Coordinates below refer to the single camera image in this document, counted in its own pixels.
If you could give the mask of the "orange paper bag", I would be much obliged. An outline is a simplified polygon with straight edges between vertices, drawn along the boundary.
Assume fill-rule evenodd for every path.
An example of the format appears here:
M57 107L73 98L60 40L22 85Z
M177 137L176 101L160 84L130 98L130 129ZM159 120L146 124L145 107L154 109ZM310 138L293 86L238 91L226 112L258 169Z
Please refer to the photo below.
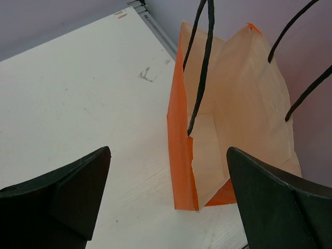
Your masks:
M226 153L237 147L293 175L301 169L291 116L327 77L327 69L294 103L262 33L248 24L228 40L213 35L213 1L207 31L183 22L167 113L174 207L198 211L236 203Z

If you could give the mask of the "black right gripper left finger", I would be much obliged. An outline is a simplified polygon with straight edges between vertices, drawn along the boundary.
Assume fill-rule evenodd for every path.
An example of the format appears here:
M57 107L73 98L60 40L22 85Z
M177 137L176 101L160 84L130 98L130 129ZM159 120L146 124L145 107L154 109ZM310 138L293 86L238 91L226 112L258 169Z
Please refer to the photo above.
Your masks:
M93 237L109 147L1 189L1 248L85 248Z

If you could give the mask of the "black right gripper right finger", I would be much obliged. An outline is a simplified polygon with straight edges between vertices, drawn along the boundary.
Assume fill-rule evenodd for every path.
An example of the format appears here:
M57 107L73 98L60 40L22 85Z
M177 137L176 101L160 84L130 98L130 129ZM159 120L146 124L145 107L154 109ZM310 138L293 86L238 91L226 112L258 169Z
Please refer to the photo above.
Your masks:
M249 248L331 248L331 188L230 147L227 163Z

